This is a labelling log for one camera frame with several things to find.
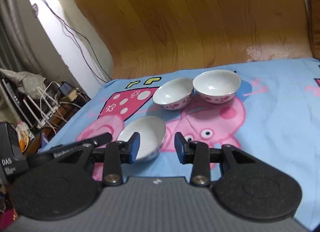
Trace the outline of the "white bowl pink flowers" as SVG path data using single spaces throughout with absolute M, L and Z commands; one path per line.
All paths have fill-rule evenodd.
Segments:
M 153 94 L 153 102 L 165 110 L 180 110 L 190 103 L 194 94 L 193 79 L 177 78 L 166 82 Z

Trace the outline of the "blue Peppa Pig blanket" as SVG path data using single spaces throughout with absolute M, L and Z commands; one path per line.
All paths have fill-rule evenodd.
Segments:
M 118 79 L 104 85 L 48 143 L 69 144 L 108 132 L 117 139 L 131 122 L 157 116 L 166 125 L 159 156 L 147 163 L 125 165 L 123 175 L 189 177 L 191 165 L 180 164 L 174 135 L 210 147 L 234 145 L 292 176 L 303 198 L 296 219 L 309 230 L 319 225 L 319 61 L 280 59 L 227 65 L 241 86 L 224 104 L 211 104 L 199 95 L 180 109 L 157 106 L 157 88 L 176 78 L 194 78 L 201 69 L 159 76 Z

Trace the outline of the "wood pattern vinyl sheet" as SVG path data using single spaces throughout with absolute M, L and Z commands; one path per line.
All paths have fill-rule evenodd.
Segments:
M 312 56 L 304 0 L 74 0 L 115 78 Z

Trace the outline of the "white bowl pink pattern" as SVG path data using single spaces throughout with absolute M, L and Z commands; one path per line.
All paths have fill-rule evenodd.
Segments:
M 211 104 L 223 104 L 232 100 L 241 86 L 241 78 L 232 71 L 215 69 L 193 79 L 197 94 Z

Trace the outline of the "small white bowl pink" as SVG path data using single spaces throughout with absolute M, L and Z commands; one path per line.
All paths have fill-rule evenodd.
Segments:
M 159 155 L 166 134 L 165 122 L 156 116 L 144 116 L 127 125 L 118 140 L 127 141 L 134 132 L 140 134 L 140 147 L 136 162 L 147 162 Z

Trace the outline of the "brown cushion pad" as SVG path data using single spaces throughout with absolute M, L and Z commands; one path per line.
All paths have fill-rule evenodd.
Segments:
M 308 0 L 309 39 L 313 57 L 319 60 L 320 0 Z

